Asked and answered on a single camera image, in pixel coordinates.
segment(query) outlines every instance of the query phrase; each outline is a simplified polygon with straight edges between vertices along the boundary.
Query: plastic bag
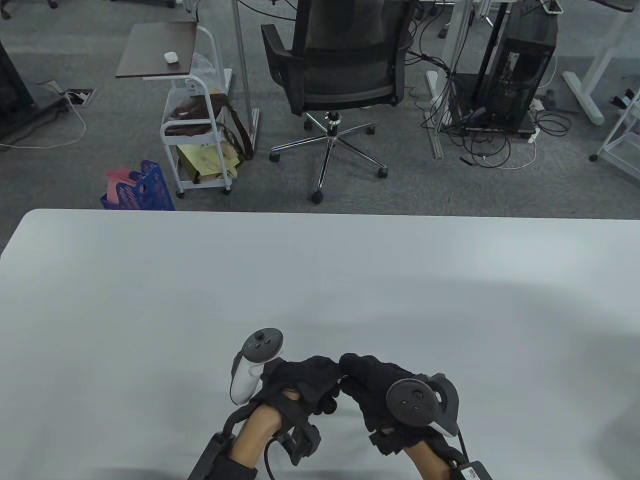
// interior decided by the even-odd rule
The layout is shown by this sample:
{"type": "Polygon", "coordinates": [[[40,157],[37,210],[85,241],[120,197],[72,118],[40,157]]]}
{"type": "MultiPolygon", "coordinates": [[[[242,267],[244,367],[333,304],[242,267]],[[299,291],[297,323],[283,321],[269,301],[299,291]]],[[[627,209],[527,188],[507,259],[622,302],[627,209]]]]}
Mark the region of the plastic bag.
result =
{"type": "Polygon", "coordinates": [[[220,85],[220,79],[216,69],[213,68],[213,65],[209,60],[197,52],[193,54],[191,74],[197,76],[207,85],[209,93],[223,93],[224,90],[222,85],[220,85]]]}

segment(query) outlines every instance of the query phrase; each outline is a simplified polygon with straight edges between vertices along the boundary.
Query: pink paper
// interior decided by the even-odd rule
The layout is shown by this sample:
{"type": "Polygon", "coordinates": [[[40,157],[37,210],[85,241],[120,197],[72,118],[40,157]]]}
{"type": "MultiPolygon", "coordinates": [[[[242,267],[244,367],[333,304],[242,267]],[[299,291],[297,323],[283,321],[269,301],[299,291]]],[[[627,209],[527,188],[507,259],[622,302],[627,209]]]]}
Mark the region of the pink paper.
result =
{"type": "Polygon", "coordinates": [[[136,183],[129,178],[129,170],[123,166],[115,172],[106,172],[105,175],[107,176],[107,202],[112,204],[120,204],[118,192],[116,191],[117,184],[124,183],[132,187],[136,186],[136,183]]]}

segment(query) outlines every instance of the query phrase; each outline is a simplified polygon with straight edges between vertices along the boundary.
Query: black glove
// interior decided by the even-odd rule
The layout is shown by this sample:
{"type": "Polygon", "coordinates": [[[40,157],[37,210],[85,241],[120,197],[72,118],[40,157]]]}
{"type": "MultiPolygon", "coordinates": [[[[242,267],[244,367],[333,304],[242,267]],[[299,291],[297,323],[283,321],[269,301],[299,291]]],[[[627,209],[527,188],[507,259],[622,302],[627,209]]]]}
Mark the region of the black glove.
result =
{"type": "Polygon", "coordinates": [[[252,401],[264,402],[282,390],[300,394],[297,403],[307,415],[335,412],[335,398],[340,393],[340,367],[331,358],[312,356],[303,362],[276,359],[265,365],[260,390],[252,401]]]}
{"type": "Polygon", "coordinates": [[[398,380],[412,378],[413,373],[396,364],[384,364],[376,357],[345,353],[340,358],[340,369],[346,377],[340,389],[359,405],[364,424],[369,431],[393,429],[392,450],[398,453],[405,447],[413,447],[424,440],[433,452],[451,464],[466,463],[462,453],[450,447],[444,436],[431,427],[411,427],[400,423],[387,407],[387,391],[398,380]]]}

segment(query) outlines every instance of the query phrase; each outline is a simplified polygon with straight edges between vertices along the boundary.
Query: vr controller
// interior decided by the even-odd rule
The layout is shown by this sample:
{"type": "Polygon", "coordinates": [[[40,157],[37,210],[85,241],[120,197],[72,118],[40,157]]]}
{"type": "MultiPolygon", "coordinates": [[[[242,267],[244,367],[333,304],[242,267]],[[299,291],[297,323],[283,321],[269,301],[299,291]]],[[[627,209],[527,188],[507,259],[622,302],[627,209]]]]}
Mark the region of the vr controller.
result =
{"type": "Polygon", "coordinates": [[[264,365],[280,357],[283,341],[277,328],[263,328],[247,338],[231,367],[229,396],[234,404],[244,405],[253,397],[264,365]]]}
{"type": "MultiPolygon", "coordinates": [[[[234,358],[231,368],[231,401],[247,403],[264,366],[282,354],[284,336],[277,328],[263,328],[249,336],[234,358]]],[[[443,373],[429,377],[415,375],[395,382],[387,392],[391,414],[403,424],[430,426],[449,438],[458,434],[458,392],[443,373]]]]}

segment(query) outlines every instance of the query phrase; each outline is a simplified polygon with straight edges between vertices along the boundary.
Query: chrome chair leg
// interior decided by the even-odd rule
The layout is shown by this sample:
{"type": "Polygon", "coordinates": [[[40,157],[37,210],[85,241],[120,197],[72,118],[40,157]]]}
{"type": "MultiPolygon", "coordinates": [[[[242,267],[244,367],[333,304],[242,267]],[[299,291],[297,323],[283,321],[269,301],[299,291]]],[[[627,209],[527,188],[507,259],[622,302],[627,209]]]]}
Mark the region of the chrome chair leg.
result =
{"type": "Polygon", "coordinates": [[[352,144],[344,141],[342,138],[338,138],[338,144],[341,147],[346,148],[347,150],[352,151],[353,153],[361,156],[362,158],[364,158],[365,160],[369,160],[371,163],[374,163],[375,165],[378,165],[380,168],[384,168],[385,170],[387,169],[387,166],[383,163],[380,163],[377,160],[374,160],[373,158],[369,157],[365,152],[363,152],[362,150],[360,150],[359,148],[354,147],[352,144]]]}
{"type": "Polygon", "coordinates": [[[335,146],[335,138],[329,137],[326,139],[326,150],[324,152],[324,163],[322,170],[320,171],[320,178],[318,179],[318,190],[322,189],[324,183],[324,176],[326,175],[326,168],[329,165],[329,158],[331,158],[331,152],[335,146]]]}
{"type": "Polygon", "coordinates": [[[326,127],[323,124],[318,122],[310,113],[306,113],[306,116],[309,120],[311,120],[316,125],[316,127],[318,127],[320,130],[326,133],[326,127]]]}
{"type": "Polygon", "coordinates": [[[371,122],[369,124],[359,125],[357,127],[350,128],[350,129],[347,129],[345,131],[342,131],[342,132],[338,133],[338,136],[348,135],[349,133],[357,132],[358,130],[366,129],[366,128],[373,127],[373,126],[375,126],[374,122],[371,122]]]}
{"type": "Polygon", "coordinates": [[[319,135],[317,137],[305,138],[304,140],[292,141],[290,143],[285,143],[284,145],[273,147],[271,149],[271,153],[281,152],[282,150],[289,150],[290,148],[301,147],[303,145],[309,145],[310,143],[315,143],[325,138],[326,135],[319,135]]]}

